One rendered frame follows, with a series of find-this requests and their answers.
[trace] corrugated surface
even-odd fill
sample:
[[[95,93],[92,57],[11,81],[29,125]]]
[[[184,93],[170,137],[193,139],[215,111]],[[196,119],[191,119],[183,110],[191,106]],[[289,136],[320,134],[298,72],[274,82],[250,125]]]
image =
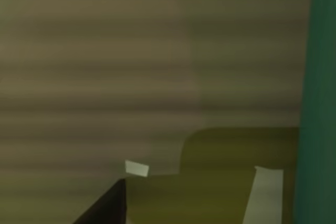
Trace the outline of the corrugated surface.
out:
[[[212,125],[296,125],[307,2],[11,0],[0,222],[71,223],[124,159],[175,172],[200,93]]]

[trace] green vertical strip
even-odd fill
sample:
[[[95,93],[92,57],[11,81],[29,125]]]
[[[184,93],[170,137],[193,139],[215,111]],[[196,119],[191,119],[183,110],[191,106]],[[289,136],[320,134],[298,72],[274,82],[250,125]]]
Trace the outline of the green vertical strip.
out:
[[[336,223],[336,0],[311,0],[296,224]]]

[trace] black object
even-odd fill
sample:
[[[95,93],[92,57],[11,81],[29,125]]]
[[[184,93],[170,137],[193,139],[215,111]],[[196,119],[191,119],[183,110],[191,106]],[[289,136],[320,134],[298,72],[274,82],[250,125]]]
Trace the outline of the black object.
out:
[[[126,181],[117,181],[73,224],[125,224]]]

